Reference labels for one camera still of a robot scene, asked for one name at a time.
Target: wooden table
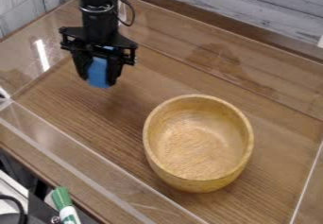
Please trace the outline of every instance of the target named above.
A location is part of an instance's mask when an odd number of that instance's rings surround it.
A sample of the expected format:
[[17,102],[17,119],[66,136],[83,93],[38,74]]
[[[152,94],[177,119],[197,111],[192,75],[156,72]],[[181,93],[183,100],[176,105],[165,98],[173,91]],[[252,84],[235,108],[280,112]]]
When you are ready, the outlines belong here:
[[[320,223],[323,65],[143,1],[131,3],[137,20],[121,31],[140,44],[139,63],[108,90],[80,80],[58,49],[57,28],[81,23],[77,0],[1,43],[1,87],[12,95],[0,105],[1,148],[46,182],[68,186],[104,223]],[[173,190],[144,156],[145,118],[184,94],[231,102],[255,130],[251,163],[212,194]],[[315,194],[301,196],[305,184]]]

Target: wooden bowl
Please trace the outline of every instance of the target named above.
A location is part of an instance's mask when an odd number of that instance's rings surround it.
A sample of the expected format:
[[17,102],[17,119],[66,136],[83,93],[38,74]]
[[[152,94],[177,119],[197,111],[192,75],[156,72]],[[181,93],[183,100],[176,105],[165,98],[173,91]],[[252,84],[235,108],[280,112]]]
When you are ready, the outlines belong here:
[[183,95],[149,114],[144,147],[155,173],[173,188],[205,193],[241,174],[253,133],[240,110],[207,95]]

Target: green marker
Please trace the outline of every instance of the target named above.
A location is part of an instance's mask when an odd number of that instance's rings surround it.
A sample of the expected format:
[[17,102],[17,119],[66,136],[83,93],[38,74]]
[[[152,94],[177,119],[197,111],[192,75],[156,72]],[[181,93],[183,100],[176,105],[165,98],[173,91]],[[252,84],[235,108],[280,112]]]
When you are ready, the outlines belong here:
[[58,210],[61,224],[81,224],[66,188],[56,188],[52,200]]

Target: bowl rim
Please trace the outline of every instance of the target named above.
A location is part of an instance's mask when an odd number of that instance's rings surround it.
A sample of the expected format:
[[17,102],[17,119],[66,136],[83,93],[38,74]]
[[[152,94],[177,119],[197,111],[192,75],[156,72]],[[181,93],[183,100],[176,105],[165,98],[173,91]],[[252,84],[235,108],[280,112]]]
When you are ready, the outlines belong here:
[[[204,98],[204,99],[211,99],[217,101],[219,103],[221,103],[223,105],[225,105],[231,110],[233,110],[233,112],[237,114],[239,118],[241,119],[247,132],[248,132],[248,136],[247,136],[247,148],[244,151],[244,154],[241,156],[241,159],[237,163],[237,165],[229,170],[227,171],[223,175],[220,175],[216,178],[212,179],[189,179],[189,178],[183,178],[177,175],[175,175],[175,173],[165,167],[165,165],[159,161],[157,157],[153,154],[153,151],[149,147],[149,139],[148,139],[148,129],[149,129],[149,123],[151,123],[151,119],[153,118],[153,116],[157,114],[157,112],[171,103],[173,103],[177,100],[181,100],[184,98]],[[144,129],[143,129],[143,141],[144,141],[144,148],[147,151],[147,154],[149,155],[149,158],[152,159],[153,163],[157,165],[159,168],[161,168],[161,170],[168,173],[169,175],[172,175],[173,177],[184,180],[184,181],[217,181],[220,179],[224,179],[225,177],[231,176],[232,174],[235,174],[239,170],[243,169],[243,166],[247,164],[248,159],[251,157],[251,153],[253,150],[253,143],[255,140],[255,136],[253,136],[253,130],[249,124],[249,121],[247,119],[247,117],[244,116],[243,112],[227,101],[221,100],[220,98],[215,97],[215,96],[209,96],[209,95],[180,95],[176,96],[168,100],[165,100],[149,113],[149,116],[147,118],[145,121],[145,125],[144,125]]]

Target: black cable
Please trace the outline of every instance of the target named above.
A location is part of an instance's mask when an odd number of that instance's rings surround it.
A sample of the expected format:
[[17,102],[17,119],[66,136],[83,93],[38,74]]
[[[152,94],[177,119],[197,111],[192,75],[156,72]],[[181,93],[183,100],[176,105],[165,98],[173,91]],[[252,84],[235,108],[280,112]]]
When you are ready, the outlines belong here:
[[135,23],[135,19],[136,19],[135,8],[133,8],[132,4],[128,2],[128,0],[120,0],[120,1],[121,1],[121,2],[129,7],[129,9],[131,9],[131,12],[132,12],[132,19],[131,19],[131,22],[129,22],[129,23],[124,22],[124,21],[120,19],[120,17],[119,17],[119,15],[117,15],[117,13],[116,13],[115,10],[113,10],[113,14],[115,14],[115,16],[116,16],[119,22],[120,22],[124,26],[132,26],[132,24]]
[[5,195],[0,195],[0,199],[10,200],[16,204],[16,206],[18,208],[18,221],[17,221],[17,224],[25,224],[26,223],[26,217],[25,217],[24,208],[22,208],[22,205],[21,205],[20,201],[16,198],[5,196]]

